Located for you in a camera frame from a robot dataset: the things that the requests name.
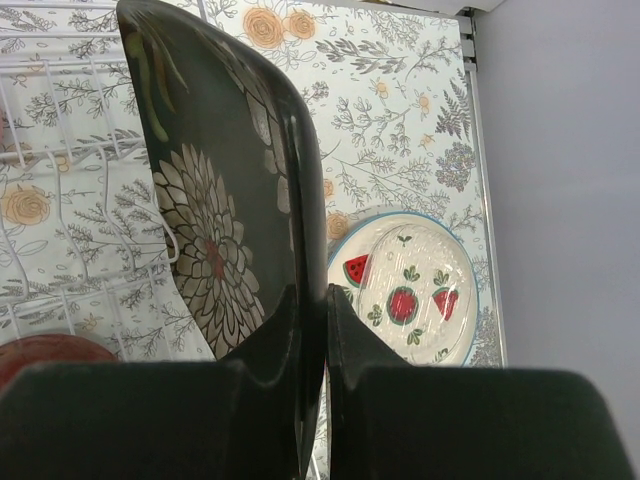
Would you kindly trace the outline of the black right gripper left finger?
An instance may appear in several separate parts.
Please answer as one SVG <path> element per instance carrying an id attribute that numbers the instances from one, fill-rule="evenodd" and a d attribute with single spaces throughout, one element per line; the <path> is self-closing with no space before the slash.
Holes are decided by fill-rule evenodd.
<path id="1" fill-rule="evenodd" d="M 229 356 L 40 364 L 1 397 L 5 479 L 293 479 L 296 292 Z"/>

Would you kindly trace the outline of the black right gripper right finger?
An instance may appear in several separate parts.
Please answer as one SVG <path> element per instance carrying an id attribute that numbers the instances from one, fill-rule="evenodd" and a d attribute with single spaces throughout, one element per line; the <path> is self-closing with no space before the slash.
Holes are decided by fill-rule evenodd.
<path id="1" fill-rule="evenodd" d="M 630 479 L 603 396 L 566 371 L 418 367 L 328 291 L 334 479 Z"/>

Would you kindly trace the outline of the red floral bowl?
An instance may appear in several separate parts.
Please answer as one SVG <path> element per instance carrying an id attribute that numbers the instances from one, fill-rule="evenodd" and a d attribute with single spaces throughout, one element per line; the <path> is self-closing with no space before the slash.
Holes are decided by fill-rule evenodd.
<path id="1" fill-rule="evenodd" d="M 25 368 L 40 363 L 110 363 L 118 357 L 82 336 L 49 333 L 23 337 L 1 345 L 1 390 Z"/>

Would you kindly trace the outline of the black floral square plate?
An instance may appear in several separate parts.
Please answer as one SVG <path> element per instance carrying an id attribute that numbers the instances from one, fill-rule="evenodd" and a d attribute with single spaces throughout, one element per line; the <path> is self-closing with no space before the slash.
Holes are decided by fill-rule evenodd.
<path id="1" fill-rule="evenodd" d="M 302 479 L 328 290 L 311 116 L 279 68 L 197 16 L 163 1 L 121 1 L 116 15 L 174 283 L 216 360 L 255 381 L 224 475 Z"/>

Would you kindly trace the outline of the clear glass plate on strawberry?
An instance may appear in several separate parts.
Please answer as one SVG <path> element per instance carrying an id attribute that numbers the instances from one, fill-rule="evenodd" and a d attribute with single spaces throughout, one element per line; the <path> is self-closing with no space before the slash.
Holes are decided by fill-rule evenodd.
<path id="1" fill-rule="evenodd" d="M 436 365 L 463 340 L 475 299 L 469 258 L 459 242 L 425 224 L 405 222 L 373 244 L 356 312 L 404 360 Z"/>

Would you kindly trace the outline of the strawberry pattern white plate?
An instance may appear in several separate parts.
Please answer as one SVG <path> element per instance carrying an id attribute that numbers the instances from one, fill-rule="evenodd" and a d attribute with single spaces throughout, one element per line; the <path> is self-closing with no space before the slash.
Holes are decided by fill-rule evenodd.
<path id="1" fill-rule="evenodd" d="M 418 213 L 375 216 L 335 248 L 328 279 L 365 326 L 409 363 L 467 360 L 478 285 L 469 255 L 441 223 Z"/>

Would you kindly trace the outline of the floral tablecloth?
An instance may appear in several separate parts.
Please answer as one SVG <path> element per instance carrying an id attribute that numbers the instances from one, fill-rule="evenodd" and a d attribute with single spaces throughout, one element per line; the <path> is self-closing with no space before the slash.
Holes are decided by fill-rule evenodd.
<path id="1" fill-rule="evenodd" d="M 294 84 L 317 135 L 326 266 L 363 222 L 390 212 L 441 223 L 472 263 L 483 214 L 457 18 L 301 1 L 180 1 Z"/>

